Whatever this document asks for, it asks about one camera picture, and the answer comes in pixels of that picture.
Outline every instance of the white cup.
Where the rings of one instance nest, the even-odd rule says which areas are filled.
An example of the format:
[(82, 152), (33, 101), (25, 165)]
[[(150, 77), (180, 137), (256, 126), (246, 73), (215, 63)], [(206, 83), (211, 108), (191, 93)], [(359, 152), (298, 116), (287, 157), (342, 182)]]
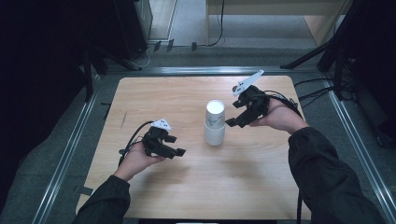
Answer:
[(205, 140), (210, 146), (216, 147), (221, 143), (223, 143), (225, 126), (226, 126), (225, 123), (220, 129), (217, 130), (210, 129), (209, 127), (207, 127), (205, 122), (204, 125), (205, 125)]
[(218, 130), (225, 124), (224, 103), (211, 100), (206, 105), (205, 124), (209, 129)]

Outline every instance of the wooden table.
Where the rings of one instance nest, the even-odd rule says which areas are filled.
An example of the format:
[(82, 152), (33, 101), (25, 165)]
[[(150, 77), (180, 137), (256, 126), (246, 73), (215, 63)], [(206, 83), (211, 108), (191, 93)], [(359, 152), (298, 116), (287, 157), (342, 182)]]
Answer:
[[(147, 120), (165, 118), (177, 137), (170, 147), (187, 149), (150, 166), (131, 183), (127, 217), (195, 219), (296, 218), (298, 189), (288, 164), (286, 132), (268, 127), (227, 127), (224, 143), (204, 139), (206, 103), (226, 105), (226, 119), (241, 114), (232, 87), (246, 77), (127, 77), (120, 81), (85, 187), (97, 189), (117, 169), (134, 131)], [(297, 102), (291, 79), (260, 77), (262, 91), (280, 91)], [(144, 128), (143, 135), (149, 127)], [(79, 209), (88, 196), (81, 195)], [(304, 206), (303, 218), (310, 212)]]
[[(351, 3), (352, 0), (227, 0), (224, 15), (304, 15), (312, 36), (320, 46)], [(221, 15), (221, 4), (221, 0), (206, 0), (207, 45), (209, 16)]]

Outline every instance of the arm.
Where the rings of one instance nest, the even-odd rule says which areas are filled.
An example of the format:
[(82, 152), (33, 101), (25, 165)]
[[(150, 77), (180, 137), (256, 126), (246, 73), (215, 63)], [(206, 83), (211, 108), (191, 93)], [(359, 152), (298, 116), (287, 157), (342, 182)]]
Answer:
[(143, 144), (135, 144), (114, 175), (79, 209), (73, 223), (122, 223), (131, 201), (128, 181), (150, 165), (164, 160), (164, 157), (146, 156)]
[(338, 159), (323, 134), (277, 100), (271, 99), (266, 117), (250, 126), (270, 126), (291, 134), (289, 164), (315, 223), (385, 223), (364, 197), (356, 173)]

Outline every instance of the person's left hand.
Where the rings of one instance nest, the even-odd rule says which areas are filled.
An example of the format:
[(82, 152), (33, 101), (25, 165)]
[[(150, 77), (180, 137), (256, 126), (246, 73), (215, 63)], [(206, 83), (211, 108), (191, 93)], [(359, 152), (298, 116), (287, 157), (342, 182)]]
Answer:
[(125, 181), (129, 181), (134, 175), (144, 171), (150, 165), (164, 160), (165, 158), (160, 156), (147, 156), (143, 143), (136, 143), (129, 150), (128, 154), (126, 154), (125, 159), (114, 175)]

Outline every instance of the long sleeve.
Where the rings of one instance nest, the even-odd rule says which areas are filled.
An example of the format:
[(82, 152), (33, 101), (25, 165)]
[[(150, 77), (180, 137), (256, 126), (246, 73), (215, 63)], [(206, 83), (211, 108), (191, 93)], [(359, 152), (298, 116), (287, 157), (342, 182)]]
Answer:
[(316, 223), (385, 223), (361, 192), (356, 173), (326, 137), (303, 128), (290, 139), (290, 170)]
[(131, 201), (129, 187), (111, 175), (79, 209), (73, 223), (122, 223)]

